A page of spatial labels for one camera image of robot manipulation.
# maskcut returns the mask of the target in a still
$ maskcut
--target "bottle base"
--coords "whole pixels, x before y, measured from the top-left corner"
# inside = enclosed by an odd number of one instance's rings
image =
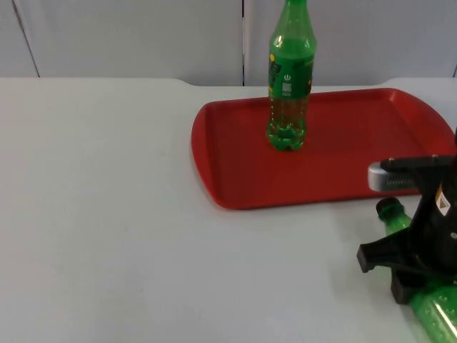
[[[279,151],[299,150],[305,141],[305,129],[293,129],[291,127],[281,129],[276,127],[272,130],[270,125],[266,129],[266,137],[273,147]]]

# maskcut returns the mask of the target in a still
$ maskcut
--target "yellow sticker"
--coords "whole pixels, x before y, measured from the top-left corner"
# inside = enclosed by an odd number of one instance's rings
[[[449,212],[449,209],[451,208],[451,203],[447,200],[446,196],[443,193],[443,189],[438,188],[438,191],[436,192],[436,207],[438,207],[439,212],[446,216],[447,213]]]

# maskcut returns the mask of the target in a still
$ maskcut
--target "white wall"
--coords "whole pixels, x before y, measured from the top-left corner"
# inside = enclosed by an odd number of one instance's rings
[[[0,1],[0,76],[36,76],[26,40],[9,0]]]
[[[246,85],[266,84],[268,39],[284,0],[245,0]],[[315,84],[452,76],[456,0],[308,0],[318,40]]]
[[[241,0],[16,0],[42,76],[241,85]]]

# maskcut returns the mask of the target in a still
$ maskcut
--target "green bottle cap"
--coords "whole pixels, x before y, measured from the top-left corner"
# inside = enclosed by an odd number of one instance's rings
[[[379,219],[383,222],[386,220],[394,219],[400,214],[405,213],[405,207],[400,203],[397,198],[382,199],[376,205]]]

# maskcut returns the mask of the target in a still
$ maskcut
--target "green plastic bottle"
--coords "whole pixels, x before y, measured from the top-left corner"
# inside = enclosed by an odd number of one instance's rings
[[[381,200],[376,206],[387,235],[409,227],[411,218],[396,198]],[[457,343],[457,286],[431,280],[428,289],[410,301],[418,321],[433,343]]]
[[[297,150],[306,135],[306,110],[316,38],[306,0],[286,0],[270,39],[268,140],[278,150]]]

